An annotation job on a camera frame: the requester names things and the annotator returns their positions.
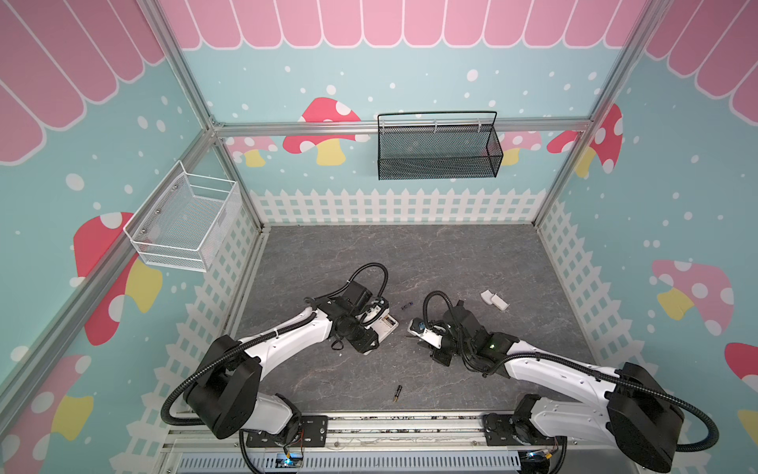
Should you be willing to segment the black gold AAA battery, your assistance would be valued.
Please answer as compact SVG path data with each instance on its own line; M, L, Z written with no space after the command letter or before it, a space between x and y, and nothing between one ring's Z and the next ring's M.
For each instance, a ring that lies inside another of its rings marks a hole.
M395 391L394 397L393 397L393 402L394 403L397 403L397 401L399 400L399 397L400 397L400 395L402 393L402 390L403 390L402 385L398 385L398 387L397 387L397 389Z

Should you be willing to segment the white battery cover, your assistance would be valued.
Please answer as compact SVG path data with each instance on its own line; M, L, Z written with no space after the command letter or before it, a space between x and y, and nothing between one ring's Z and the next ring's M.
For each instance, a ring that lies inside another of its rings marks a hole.
M487 305L493 305L493 297L494 296L495 295L492 292L490 292L489 290L485 290L484 292L481 293L481 298L482 298L483 302L485 302L485 304L487 304Z
M499 311L505 311L509 307L509 304L496 294L492 296L491 302Z

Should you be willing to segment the white air conditioner remote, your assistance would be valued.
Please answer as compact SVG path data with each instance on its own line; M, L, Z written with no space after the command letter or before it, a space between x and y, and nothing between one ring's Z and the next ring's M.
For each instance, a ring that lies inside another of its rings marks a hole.
M381 316L371 325L371 328L377 334L379 344L384 342L398 327L398 321L390 314Z

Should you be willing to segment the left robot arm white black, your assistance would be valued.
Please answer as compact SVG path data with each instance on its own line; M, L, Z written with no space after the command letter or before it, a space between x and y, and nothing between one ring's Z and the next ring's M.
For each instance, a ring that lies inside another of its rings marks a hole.
M259 392L274 369L329 339L367 355L398 328L389 302L350 282L334 295L306 300L305 309L255 337L215 340L199 366L198 378L182 392L185 403L219 440L261 432L286 446L302 431L303 416L281 395Z

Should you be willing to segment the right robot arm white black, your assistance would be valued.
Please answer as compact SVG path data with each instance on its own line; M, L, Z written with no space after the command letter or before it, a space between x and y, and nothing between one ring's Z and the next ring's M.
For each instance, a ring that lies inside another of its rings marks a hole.
M514 412L521 442L542 436L610 444L641 467L670 472L684 414L644 367L598 367L543 352L513 335L488 331L463 304L439 320L414 319L409 332L442 365L459 357L483 377L527 381L566 396L564 402L522 398Z

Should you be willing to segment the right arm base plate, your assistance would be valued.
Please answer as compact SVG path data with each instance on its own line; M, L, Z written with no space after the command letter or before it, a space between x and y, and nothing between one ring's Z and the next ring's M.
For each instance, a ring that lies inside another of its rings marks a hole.
M554 436L544 436L531 421L520 415L485 414L482 418L487 446L550 446L560 442Z

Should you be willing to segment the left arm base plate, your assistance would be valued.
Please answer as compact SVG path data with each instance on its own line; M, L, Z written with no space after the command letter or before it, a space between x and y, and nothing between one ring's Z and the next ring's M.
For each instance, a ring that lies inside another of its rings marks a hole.
M328 432L327 416L294 417L279 434L246 432L247 448L324 448Z

